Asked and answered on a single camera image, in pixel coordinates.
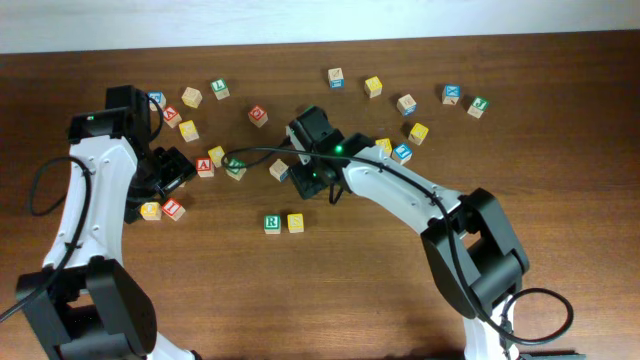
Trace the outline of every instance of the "wooden alphabet block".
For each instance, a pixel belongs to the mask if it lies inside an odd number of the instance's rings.
[[[342,68],[329,69],[329,87],[332,89],[344,87]]]
[[[389,138],[376,140],[376,145],[384,149],[385,155],[391,156],[391,151],[393,151],[393,148],[391,147],[391,140]]]
[[[280,234],[282,232],[280,215],[265,215],[264,232],[265,234]]]
[[[160,111],[162,111],[162,109],[167,105],[167,98],[165,98],[164,94],[160,91],[152,91],[147,95],[160,105]],[[151,111],[158,111],[158,108],[156,108],[156,105],[151,100],[149,100],[149,109],[151,109]]]
[[[369,95],[369,98],[376,97],[382,94],[382,82],[377,76],[367,79],[364,82],[364,91]]]
[[[304,219],[302,218],[302,214],[287,215],[287,225],[289,232],[292,234],[304,232]]]
[[[264,123],[269,120],[269,117],[267,116],[267,112],[263,108],[256,105],[253,109],[251,109],[251,111],[249,111],[249,120],[251,120],[253,125],[262,127],[262,125],[264,125]]]
[[[245,163],[233,158],[231,159],[231,161],[229,162],[229,166],[245,166]],[[235,169],[229,169],[229,168],[225,168],[225,171],[227,172],[227,175],[231,176],[232,178],[240,181],[240,179],[242,179],[242,176],[244,175],[244,173],[247,172],[247,168],[235,168]]]
[[[184,94],[182,94],[182,101],[185,105],[197,109],[198,106],[200,106],[200,102],[202,101],[202,94],[199,90],[187,87],[187,89],[184,91]]]
[[[402,116],[407,116],[416,111],[417,104],[416,101],[413,100],[411,95],[407,94],[398,99],[398,103],[396,104],[396,106],[400,113],[402,113]]]
[[[486,99],[476,97],[471,103],[471,106],[469,106],[469,111],[467,111],[467,113],[477,119],[480,119],[480,116],[484,114],[488,107],[489,102]]]
[[[171,126],[172,129],[182,121],[182,117],[178,113],[178,110],[176,110],[173,106],[167,106],[162,114],[164,116],[164,122],[166,122],[167,125]]]
[[[196,159],[196,170],[200,177],[213,177],[213,164],[210,158]]]
[[[460,86],[445,85],[442,91],[442,103],[445,105],[455,105],[460,100]]]
[[[416,145],[422,144],[422,141],[425,137],[427,137],[427,133],[429,132],[429,128],[426,126],[416,123],[411,129],[411,133],[409,134],[409,141],[413,142]]]
[[[411,151],[409,146],[407,146],[407,144],[403,143],[400,144],[397,148],[393,149],[391,158],[400,163],[400,165],[404,165],[407,161],[409,161],[409,159],[411,159],[411,155],[413,155],[413,152]]]
[[[282,160],[278,159],[273,163],[273,165],[271,165],[269,172],[274,178],[282,182],[289,175],[289,167]]]
[[[227,83],[224,79],[218,79],[211,83],[211,89],[213,93],[216,95],[218,100],[222,100],[231,94],[229,93],[229,88],[227,87]]]
[[[167,214],[167,216],[173,220],[178,221],[182,215],[184,215],[186,210],[174,198],[169,198],[169,200],[167,200],[167,202],[162,206],[162,212]]]
[[[186,142],[197,140],[200,138],[200,136],[198,135],[198,130],[196,129],[196,125],[193,123],[193,120],[180,123],[180,133],[182,134],[182,137]]]
[[[209,150],[209,157],[211,158],[211,161],[213,161],[213,165],[215,167],[222,166],[222,157],[224,157],[224,150],[222,150],[222,146],[216,146]]]
[[[160,204],[157,202],[144,203],[140,206],[140,215],[145,220],[160,220],[162,211]]]

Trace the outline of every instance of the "wooden tabletop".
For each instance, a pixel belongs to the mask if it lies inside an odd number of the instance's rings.
[[[310,104],[344,134],[394,144],[407,124],[429,135],[412,145],[407,167],[465,193],[483,187],[500,200],[531,261],[525,287],[547,287],[573,303],[571,331],[525,352],[571,350],[589,359],[640,353],[640,32],[460,37],[354,43],[202,47],[0,57],[0,306],[10,306],[23,273],[37,271],[62,209],[44,218],[25,210],[38,166],[68,152],[71,116],[104,108],[105,89],[133,84],[164,92],[200,139],[185,143],[165,127],[152,146],[176,146],[190,159],[277,145],[284,126]],[[345,88],[330,90],[341,67]],[[382,95],[367,98],[377,75]],[[231,97],[209,83],[224,78]],[[442,85],[460,84],[457,106]],[[187,108],[186,86],[204,100]],[[417,111],[402,117],[401,95]],[[491,103],[477,120],[472,96]],[[258,129],[247,112],[259,104]],[[284,156],[289,165],[295,159]],[[375,203],[327,192],[303,201],[271,162],[238,182],[223,172],[196,177],[174,197],[178,222],[125,225],[124,265],[153,300],[159,330],[205,359],[354,359],[461,351],[461,316],[436,289],[418,236]],[[68,184],[60,166],[37,204]],[[305,232],[265,235],[265,214],[301,212]],[[553,300],[516,307],[521,336],[545,335],[564,320]],[[7,359],[43,359],[24,316],[0,325]]]

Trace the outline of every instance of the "wooden table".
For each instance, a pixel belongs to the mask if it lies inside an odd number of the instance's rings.
[[[575,306],[573,329],[534,350],[576,349],[590,359],[640,352],[640,32],[461,37],[355,43],[128,50],[0,57],[0,305],[14,302],[20,274],[37,271],[61,209],[24,210],[34,171],[68,152],[72,115],[102,109],[105,89],[163,91],[194,120],[200,140],[165,128],[153,146],[189,158],[215,145],[277,145],[309,104],[344,134],[406,140],[406,123],[430,128],[407,167],[464,192],[483,187],[501,201],[531,270],[526,287],[548,287]],[[330,90],[327,69],[345,88]],[[382,96],[368,99],[367,77]],[[231,97],[209,82],[223,77]],[[491,105],[481,120],[440,104],[441,85],[462,85]],[[200,89],[197,110],[180,101]],[[418,110],[395,108],[410,93]],[[269,122],[252,125],[263,106]],[[292,164],[289,156],[283,159]],[[159,328],[212,358],[347,359],[462,350],[461,317],[438,293],[416,234],[369,200],[328,194],[303,201],[269,164],[237,182],[222,172],[195,178],[174,196],[178,222],[125,225],[124,264],[154,302]],[[65,191],[68,168],[46,176],[40,208]],[[265,235],[268,213],[302,212],[302,234]],[[542,296],[517,306],[522,336],[564,319]],[[7,359],[42,359],[23,315],[0,326]]]

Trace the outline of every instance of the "white wall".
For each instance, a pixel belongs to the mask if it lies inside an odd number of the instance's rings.
[[[0,53],[640,28],[640,0],[0,2]]]

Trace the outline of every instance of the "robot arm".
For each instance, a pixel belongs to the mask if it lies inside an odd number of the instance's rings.
[[[466,283],[483,310],[500,324],[506,302],[522,287],[529,261],[491,194],[478,189],[463,196],[434,184],[390,159],[369,138],[356,134],[345,139],[329,125],[326,114],[319,108],[312,107],[291,122],[287,134],[297,150],[343,157],[322,159],[301,155],[301,161],[291,168],[291,177],[302,198],[338,184],[341,189],[378,203],[420,235],[440,293],[465,318],[468,360],[506,358],[507,349],[511,359],[518,357],[513,344],[501,344],[499,334],[478,318],[472,299],[463,291],[454,269],[444,214],[417,186],[432,192],[452,219],[456,252]],[[369,160],[382,167],[344,157]],[[462,238],[478,231],[481,239],[466,249]],[[507,317],[512,325],[513,307]]]
[[[149,297],[122,266],[123,219],[139,216],[141,199],[166,197],[196,173],[175,148],[151,152],[146,94],[131,86],[107,90],[106,110],[76,116],[70,155],[91,173],[91,198],[77,247],[51,287],[23,310],[49,359],[194,360],[157,332]],[[31,294],[61,266],[86,194],[72,165],[58,234],[41,272],[22,275],[17,298]],[[81,293],[93,305],[72,307]]]

